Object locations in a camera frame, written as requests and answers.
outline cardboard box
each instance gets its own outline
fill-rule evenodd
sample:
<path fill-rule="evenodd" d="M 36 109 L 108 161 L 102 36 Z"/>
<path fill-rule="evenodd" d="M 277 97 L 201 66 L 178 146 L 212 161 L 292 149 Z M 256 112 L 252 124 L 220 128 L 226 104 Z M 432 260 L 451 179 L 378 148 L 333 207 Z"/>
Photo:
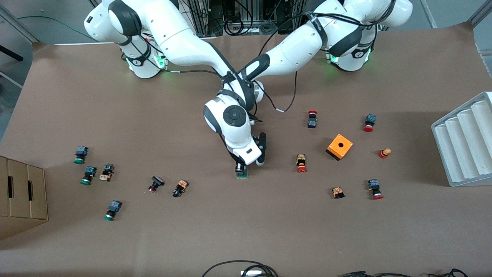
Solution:
<path fill-rule="evenodd" d="M 47 221 L 44 170 L 0 156 L 0 240 Z"/>

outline black hole in box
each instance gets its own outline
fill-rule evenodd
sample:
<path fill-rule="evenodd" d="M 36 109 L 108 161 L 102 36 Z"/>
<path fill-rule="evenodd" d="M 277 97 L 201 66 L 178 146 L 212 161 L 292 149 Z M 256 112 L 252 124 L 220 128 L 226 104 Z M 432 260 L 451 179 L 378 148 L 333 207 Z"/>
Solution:
<path fill-rule="evenodd" d="M 29 193 L 29 201 L 32 201 L 32 181 L 28 181 L 28 193 Z"/>
<path fill-rule="evenodd" d="M 8 177 L 8 197 L 13 198 L 14 197 L 14 178 L 12 176 Z"/>

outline cardboard divider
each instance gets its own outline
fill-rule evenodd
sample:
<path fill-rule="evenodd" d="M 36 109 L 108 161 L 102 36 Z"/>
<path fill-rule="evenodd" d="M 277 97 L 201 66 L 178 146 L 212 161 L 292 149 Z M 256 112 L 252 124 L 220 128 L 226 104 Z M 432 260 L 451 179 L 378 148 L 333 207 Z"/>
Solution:
<path fill-rule="evenodd" d="M 8 170 L 7 159 L 0 157 L 0 216 L 8 216 Z"/>
<path fill-rule="evenodd" d="M 10 201 L 10 216 L 30 218 L 28 192 L 28 167 L 26 164 L 8 160 L 8 176 L 13 178 L 13 197 Z"/>
<path fill-rule="evenodd" d="M 32 184 L 32 200 L 29 201 L 31 218 L 47 219 L 48 211 L 43 169 L 28 165 L 28 182 Z"/>

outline black cable bundle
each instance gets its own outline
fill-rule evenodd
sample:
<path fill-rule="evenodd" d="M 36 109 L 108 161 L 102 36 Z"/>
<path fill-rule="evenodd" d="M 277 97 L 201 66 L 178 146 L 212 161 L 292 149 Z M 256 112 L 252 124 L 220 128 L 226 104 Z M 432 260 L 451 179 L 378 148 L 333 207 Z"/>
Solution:
<path fill-rule="evenodd" d="M 222 262 L 222 263 L 215 264 L 215 265 L 211 266 L 209 269 L 207 269 L 207 271 L 205 271 L 205 273 L 203 273 L 203 275 L 201 277 L 205 277 L 205 275 L 207 275 L 207 273 L 210 270 L 212 270 L 212 269 L 214 269 L 214 268 L 216 268 L 218 266 L 225 265 L 225 264 L 232 264 L 232 263 L 249 263 L 249 264 L 254 264 L 252 266 L 247 267 L 244 270 L 243 274 L 241 274 L 241 277 L 245 277 L 248 271 L 250 271 L 252 269 L 255 269 L 255 268 L 258 268 L 258 269 L 260 269 L 260 270 L 262 270 L 264 272 L 264 274 L 255 275 L 255 277 L 278 277 L 277 272 L 273 268 L 271 268 L 271 267 L 269 267 L 267 265 L 264 265 L 262 263 L 258 263 L 258 262 L 255 262 L 255 261 L 247 261 L 247 260 L 233 260 L 233 261 L 227 261 L 227 262 Z"/>
<path fill-rule="evenodd" d="M 224 32 L 228 35 L 231 35 L 231 36 L 238 36 L 238 35 L 244 35 L 246 34 L 247 32 L 249 32 L 249 30 L 251 29 L 251 27 L 253 27 L 253 14 L 251 14 L 251 12 L 249 11 L 248 8 L 246 8 L 243 4 L 241 4 L 241 2 L 239 2 L 238 0 L 234 0 L 236 3 L 238 3 L 243 9 L 246 10 L 247 14 L 249 15 L 249 17 L 251 18 L 251 23 L 249 25 L 249 27 L 246 29 L 246 31 L 243 32 L 244 30 L 244 22 L 237 16 L 233 15 L 233 16 L 229 16 L 225 19 L 224 21 Z M 229 28 L 229 23 L 234 23 L 234 22 L 239 22 L 241 25 L 239 27 L 239 30 L 237 30 L 237 32 L 233 32 L 231 31 L 231 29 Z"/>

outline table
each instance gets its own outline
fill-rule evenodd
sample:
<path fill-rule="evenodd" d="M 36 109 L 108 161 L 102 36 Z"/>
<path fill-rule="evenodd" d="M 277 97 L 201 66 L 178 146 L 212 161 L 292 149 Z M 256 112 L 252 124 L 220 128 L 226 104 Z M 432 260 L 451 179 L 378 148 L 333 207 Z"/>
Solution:
<path fill-rule="evenodd" d="M 265 39 L 211 41 L 239 69 Z M 141 80 L 113 44 L 34 47 L 0 155 L 45 168 L 50 220 L 0 242 L 4 276 L 200 276 L 231 259 L 285 277 L 492 272 L 492 188 L 449 187 L 431 133 L 432 122 L 491 88 L 469 23 L 381 32 L 357 72 L 328 65 L 319 52 L 299 71 L 287 113 L 267 99 L 259 104 L 264 122 L 253 134 L 267 133 L 266 162 L 251 166 L 247 180 L 236 180 L 203 119 L 220 87 L 215 76 Z M 293 76 L 261 81 L 279 108 L 290 103 Z M 311 109 L 316 129 L 307 128 Z M 377 116 L 373 133 L 362 131 L 369 113 Z M 325 153 L 338 133 L 354 143 L 341 161 Z M 84 166 L 72 162 L 79 145 L 90 149 Z M 378 158 L 386 147 L 393 153 Z M 296 172 L 299 153 L 307 156 L 304 174 Z M 101 173 L 106 163 L 115 164 L 111 182 L 79 184 L 86 165 Z M 154 175 L 166 184 L 150 194 Z M 181 178 L 190 185 L 173 198 Z M 384 199 L 371 200 L 371 178 Z M 333 199 L 336 186 L 345 198 Z M 108 222 L 112 200 L 123 206 Z"/>

